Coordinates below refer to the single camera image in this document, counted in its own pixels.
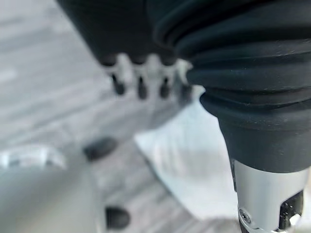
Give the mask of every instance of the black fabric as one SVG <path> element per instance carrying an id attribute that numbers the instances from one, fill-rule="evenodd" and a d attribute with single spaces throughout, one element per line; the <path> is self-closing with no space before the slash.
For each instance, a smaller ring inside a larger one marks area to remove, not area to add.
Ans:
<path id="1" fill-rule="evenodd" d="M 137 64 L 150 53 L 175 62 L 172 51 L 153 42 L 142 0 L 57 1 L 101 64 L 115 63 L 116 55 L 123 52 Z"/>
<path id="2" fill-rule="evenodd" d="M 158 44 L 218 117 L 229 156 L 270 172 L 311 166 L 311 0 L 146 0 Z"/>
<path id="3" fill-rule="evenodd" d="M 108 230 L 122 230 L 131 221 L 130 214 L 125 209 L 119 207 L 106 207 L 105 216 Z"/>

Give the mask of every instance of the wooden floor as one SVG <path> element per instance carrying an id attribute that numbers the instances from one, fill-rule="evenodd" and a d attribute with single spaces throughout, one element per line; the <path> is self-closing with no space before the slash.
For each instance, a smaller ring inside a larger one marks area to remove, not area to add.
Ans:
<path id="1" fill-rule="evenodd" d="M 178 112 L 176 97 L 157 96 L 155 60 L 148 63 L 151 96 L 139 101 L 136 80 L 121 57 L 128 83 L 117 97 L 79 35 L 52 0 L 8 0 L 0 7 L 0 148 L 25 143 L 83 147 L 103 136 L 120 145 L 92 165 L 103 205 L 126 207 L 124 233 L 233 233 L 235 222 L 198 222 L 150 171 L 132 136 Z"/>

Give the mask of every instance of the black rubber tip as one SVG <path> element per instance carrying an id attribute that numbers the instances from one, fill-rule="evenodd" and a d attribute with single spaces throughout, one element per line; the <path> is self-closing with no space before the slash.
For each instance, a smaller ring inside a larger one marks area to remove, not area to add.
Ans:
<path id="1" fill-rule="evenodd" d="M 130 214 L 118 207 L 106 207 L 106 223 L 109 230 L 122 230 L 130 224 Z"/>
<path id="2" fill-rule="evenodd" d="M 145 100 L 148 97 L 148 89 L 142 77 L 138 81 L 138 97 L 141 100 Z"/>
<path id="3" fill-rule="evenodd" d="M 170 93 L 171 93 L 171 87 L 169 86 L 169 79 L 165 78 L 160 87 L 160 91 L 159 91 L 160 97 L 162 99 L 167 99 Z"/>
<path id="4" fill-rule="evenodd" d="M 115 74 L 112 74 L 111 77 L 112 77 L 113 87 L 114 87 L 116 94 L 118 94 L 119 96 L 124 95 L 125 85 L 123 83 L 119 82 L 119 80 Z"/>
<path id="5" fill-rule="evenodd" d="M 104 158 L 113 152 L 118 146 L 116 139 L 106 137 L 86 146 L 83 151 L 90 162 Z"/>

